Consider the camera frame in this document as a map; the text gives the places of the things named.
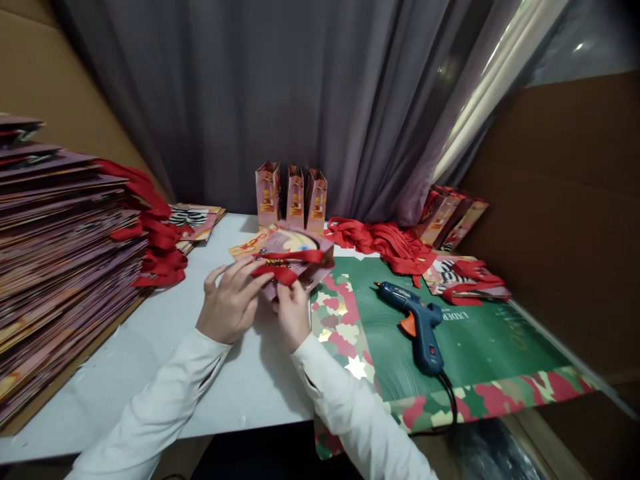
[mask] zebra pattern print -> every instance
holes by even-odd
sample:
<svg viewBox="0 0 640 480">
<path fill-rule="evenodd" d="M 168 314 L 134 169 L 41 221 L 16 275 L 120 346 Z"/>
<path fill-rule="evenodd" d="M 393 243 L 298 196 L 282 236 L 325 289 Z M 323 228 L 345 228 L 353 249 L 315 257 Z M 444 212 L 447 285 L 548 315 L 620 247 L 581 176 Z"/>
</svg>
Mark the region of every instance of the zebra pattern print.
<svg viewBox="0 0 640 480">
<path fill-rule="evenodd" d="M 207 221 L 207 214 L 196 210 L 173 208 L 169 221 L 178 227 L 184 225 L 199 227 Z"/>
<path fill-rule="evenodd" d="M 455 261 L 453 260 L 441 260 L 441 261 L 436 260 L 436 262 L 434 262 L 433 264 L 434 268 L 440 273 L 440 276 L 442 276 L 442 283 L 440 283 L 437 286 L 437 292 L 440 295 L 442 295 L 442 292 L 448 289 L 451 286 L 451 283 L 453 282 L 458 282 L 458 283 L 474 283 L 475 282 L 475 280 L 472 280 L 468 277 L 462 277 L 461 275 L 458 275 L 456 272 L 454 272 L 452 270 L 454 264 L 455 264 Z"/>
</svg>

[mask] orange trigger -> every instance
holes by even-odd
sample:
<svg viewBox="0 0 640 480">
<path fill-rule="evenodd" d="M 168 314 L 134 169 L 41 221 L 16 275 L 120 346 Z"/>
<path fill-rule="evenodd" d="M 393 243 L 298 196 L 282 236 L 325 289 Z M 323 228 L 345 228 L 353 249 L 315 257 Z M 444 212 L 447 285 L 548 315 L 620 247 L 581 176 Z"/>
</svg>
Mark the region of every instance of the orange trigger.
<svg viewBox="0 0 640 480">
<path fill-rule="evenodd" d="M 407 318 L 400 322 L 400 326 L 405 332 L 410 334 L 410 336 L 415 337 L 415 319 L 411 312 L 409 312 L 409 316 Z"/>
</svg>

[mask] floor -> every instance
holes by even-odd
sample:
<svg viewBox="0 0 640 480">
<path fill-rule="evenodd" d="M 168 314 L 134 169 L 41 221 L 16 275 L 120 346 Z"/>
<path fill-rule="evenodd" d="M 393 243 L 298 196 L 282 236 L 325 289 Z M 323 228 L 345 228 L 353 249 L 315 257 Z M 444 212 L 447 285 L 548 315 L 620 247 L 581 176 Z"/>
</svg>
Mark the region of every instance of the floor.
<svg viewBox="0 0 640 480">
<path fill-rule="evenodd" d="M 162 480 L 172 474 L 182 475 L 186 479 L 190 478 L 210 441 L 211 436 L 178 440 L 165 450 L 151 480 Z M 417 437 L 414 442 L 430 460 L 439 478 L 454 480 L 461 478 L 445 438 Z M 68 474 L 72 462 L 72 457 L 66 457 L 64 459 L 16 465 L 4 480 L 34 478 L 62 480 Z"/>
</svg>

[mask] hot glue gun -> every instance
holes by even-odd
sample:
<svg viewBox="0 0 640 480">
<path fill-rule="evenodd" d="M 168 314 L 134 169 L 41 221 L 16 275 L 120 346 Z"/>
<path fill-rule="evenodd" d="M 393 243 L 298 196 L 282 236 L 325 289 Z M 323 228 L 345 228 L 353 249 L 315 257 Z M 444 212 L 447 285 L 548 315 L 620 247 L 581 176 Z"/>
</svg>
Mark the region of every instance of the hot glue gun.
<svg viewBox="0 0 640 480">
<path fill-rule="evenodd" d="M 440 306 L 424 302 L 416 294 L 404 290 L 389 282 L 373 282 L 384 300 L 405 312 L 409 316 L 400 322 L 400 326 L 413 337 L 413 361 L 418 369 L 430 377 L 443 372 L 445 366 L 433 329 L 442 323 Z"/>
</svg>

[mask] white sleeve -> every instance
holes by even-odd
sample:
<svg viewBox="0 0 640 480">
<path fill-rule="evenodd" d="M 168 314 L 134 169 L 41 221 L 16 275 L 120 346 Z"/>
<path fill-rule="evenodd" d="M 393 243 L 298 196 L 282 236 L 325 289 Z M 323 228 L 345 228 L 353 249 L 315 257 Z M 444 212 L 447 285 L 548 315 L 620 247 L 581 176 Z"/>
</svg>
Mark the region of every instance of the white sleeve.
<svg viewBox="0 0 640 480">
<path fill-rule="evenodd" d="M 147 480 L 193 414 L 231 346 L 190 331 L 128 404 L 113 430 L 82 452 L 67 480 Z"/>
<path fill-rule="evenodd" d="M 313 335 L 291 358 L 316 413 L 365 479 L 436 480 L 428 460 L 365 382 L 342 368 Z"/>
</svg>

